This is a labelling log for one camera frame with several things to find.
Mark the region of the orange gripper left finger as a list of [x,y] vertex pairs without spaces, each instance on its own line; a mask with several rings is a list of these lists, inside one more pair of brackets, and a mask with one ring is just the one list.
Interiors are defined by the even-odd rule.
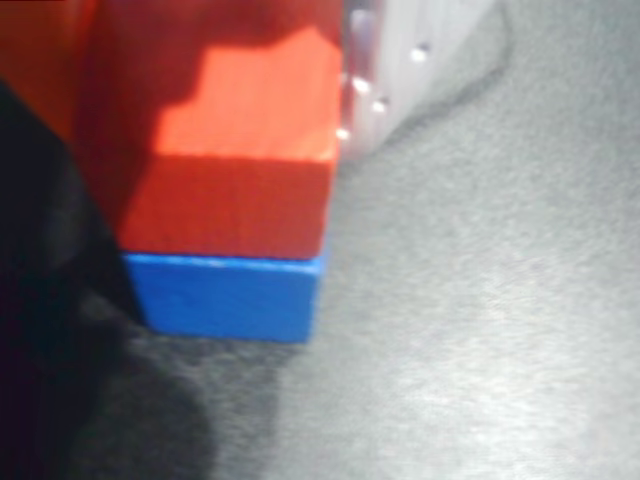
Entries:
[[72,137],[94,1],[3,1],[1,79],[60,139]]

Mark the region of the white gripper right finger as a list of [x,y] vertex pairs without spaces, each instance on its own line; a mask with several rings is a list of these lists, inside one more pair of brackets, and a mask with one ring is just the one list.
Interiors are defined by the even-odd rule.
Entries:
[[373,152],[424,100],[492,1],[347,1],[341,159]]

